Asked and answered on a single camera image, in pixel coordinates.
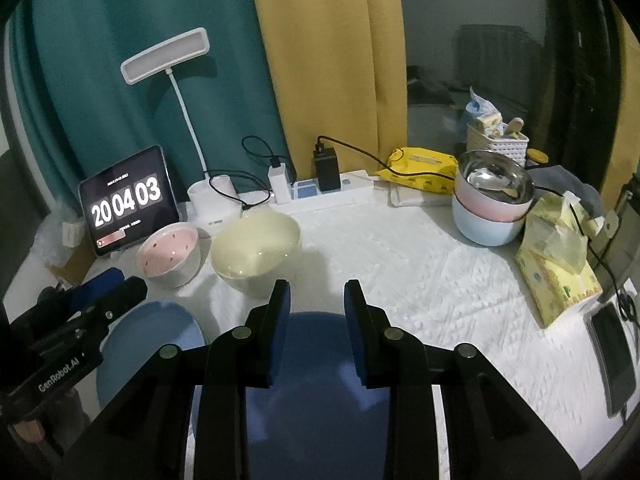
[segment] metal bolt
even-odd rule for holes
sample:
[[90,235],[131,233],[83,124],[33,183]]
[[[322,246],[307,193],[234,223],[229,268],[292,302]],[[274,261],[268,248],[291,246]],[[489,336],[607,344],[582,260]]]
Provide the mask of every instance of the metal bolt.
[[462,355],[462,357],[474,357],[476,353],[478,353],[478,350],[469,343],[462,343],[462,345],[458,346],[458,353]]
[[162,359],[171,359],[178,355],[178,347],[176,345],[164,345],[158,353]]
[[385,328],[385,337],[387,339],[391,339],[391,341],[398,341],[398,339],[401,339],[403,335],[404,333],[402,333],[402,330],[396,328],[395,326]]
[[251,329],[247,326],[236,326],[231,335],[236,339],[247,339],[251,335]]

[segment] teal curtain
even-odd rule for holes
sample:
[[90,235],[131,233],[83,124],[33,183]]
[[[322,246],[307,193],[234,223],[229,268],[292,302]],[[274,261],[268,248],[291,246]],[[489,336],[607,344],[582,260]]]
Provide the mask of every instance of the teal curtain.
[[287,154],[254,0],[24,0],[9,24],[12,78],[54,196],[73,205],[82,179],[160,144],[186,199],[202,171],[169,78],[129,86],[120,64],[196,27],[207,30],[210,51],[174,75],[207,165],[266,180],[265,161],[240,144],[254,134]]

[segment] digital clock display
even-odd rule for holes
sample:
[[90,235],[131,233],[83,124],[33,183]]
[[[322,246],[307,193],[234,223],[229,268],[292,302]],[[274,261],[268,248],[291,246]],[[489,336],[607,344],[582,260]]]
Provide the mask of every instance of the digital clock display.
[[79,194],[98,256],[180,221],[160,146],[88,178]]

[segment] curtain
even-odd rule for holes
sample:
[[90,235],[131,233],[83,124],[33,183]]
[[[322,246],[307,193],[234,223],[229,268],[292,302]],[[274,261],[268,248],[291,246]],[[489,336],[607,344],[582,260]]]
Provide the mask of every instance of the curtain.
[[202,179],[169,78],[129,86],[120,73],[125,59],[196,27],[210,51],[174,75],[208,166],[266,179],[268,161],[241,147],[249,134],[287,154],[254,0],[24,0],[9,27],[31,147],[54,196],[70,204],[82,179],[152,144],[164,149],[179,200]]
[[[312,175],[316,136],[386,162],[406,145],[406,56],[400,0],[255,0],[290,154]],[[336,146],[341,171],[377,165]]]

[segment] white basket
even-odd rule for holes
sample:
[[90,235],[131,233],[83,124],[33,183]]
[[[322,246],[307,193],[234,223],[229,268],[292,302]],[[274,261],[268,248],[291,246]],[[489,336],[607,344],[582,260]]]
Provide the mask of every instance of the white basket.
[[512,158],[521,166],[524,166],[529,139],[523,134],[520,134],[520,136],[523,138],[491,139],[485,137],[473,126],[469,125],[466,130],[466,148],[468,150],[491,150],[492,152],[501,153]]

